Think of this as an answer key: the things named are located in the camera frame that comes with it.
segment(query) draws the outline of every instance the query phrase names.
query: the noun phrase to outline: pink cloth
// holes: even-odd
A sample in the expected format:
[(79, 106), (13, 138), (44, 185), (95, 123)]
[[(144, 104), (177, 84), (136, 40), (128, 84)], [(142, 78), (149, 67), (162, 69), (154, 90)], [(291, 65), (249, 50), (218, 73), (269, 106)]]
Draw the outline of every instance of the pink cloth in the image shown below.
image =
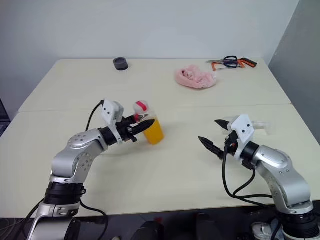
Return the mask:
[(194, 89), (206, 89), (216, 84), (214, 72), (201, 72), (196, 65), (177, 70), (175, 72), (175, 80), (178, 84)]

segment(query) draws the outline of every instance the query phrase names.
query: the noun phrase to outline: scissors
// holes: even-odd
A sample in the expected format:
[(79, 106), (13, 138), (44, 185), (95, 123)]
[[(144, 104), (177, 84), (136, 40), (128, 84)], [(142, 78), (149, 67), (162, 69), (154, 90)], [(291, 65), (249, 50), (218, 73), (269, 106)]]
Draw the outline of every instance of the scissors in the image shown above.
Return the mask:
[(213, 71), (219, 70), (219, 69), (216, 69), (216, 66), (215, 66), (216, 64), (223, 64), (226, 66), (225, 68), (220, 68), (220, 69), (230, 69), (230, 68), (236, 69), (236, 68), (245, 67), (243, 62), (241, 60), (238, 60), (237, 56), (226, 56), (224, 59), (210, 60), (206, 62), (211, 64)]

